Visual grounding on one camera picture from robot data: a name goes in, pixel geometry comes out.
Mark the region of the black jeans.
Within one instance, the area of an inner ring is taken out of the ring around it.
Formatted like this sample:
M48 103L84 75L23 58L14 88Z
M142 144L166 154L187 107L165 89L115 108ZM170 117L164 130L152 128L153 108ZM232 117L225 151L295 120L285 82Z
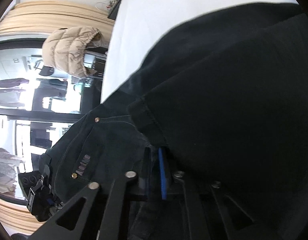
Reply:
M308 239L308 17L293 3L222 9L166 33L141 67L40 156L53 195L108 192L150 155L129 239L182 239L160 164L198 193L210 239Z

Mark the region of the beige puffer jacket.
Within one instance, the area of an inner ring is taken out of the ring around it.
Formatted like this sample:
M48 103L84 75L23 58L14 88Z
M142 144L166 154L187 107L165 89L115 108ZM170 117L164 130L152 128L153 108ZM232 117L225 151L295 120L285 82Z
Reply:
M57 29L44 41L42 59L46 66L62 70L74 77L89 77L97 71L85 67L85 52L88 48L102 46L102 43L103 35L95 27Z

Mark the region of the beige curtain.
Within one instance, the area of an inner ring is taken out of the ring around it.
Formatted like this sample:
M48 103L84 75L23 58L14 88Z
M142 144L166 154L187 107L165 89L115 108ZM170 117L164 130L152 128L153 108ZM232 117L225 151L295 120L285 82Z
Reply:
M0 37L17 34L49 34L60 28L90 26L109 40L114 20L89 5L36 1L18 3L0 21Z

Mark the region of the white bed mattress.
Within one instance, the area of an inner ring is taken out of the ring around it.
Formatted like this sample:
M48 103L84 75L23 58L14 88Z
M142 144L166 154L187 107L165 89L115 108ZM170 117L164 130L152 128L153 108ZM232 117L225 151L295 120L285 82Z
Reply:
M174 26L199 15L254 2L296 0L121 0L107 54L101 101L140 67L151 47Z

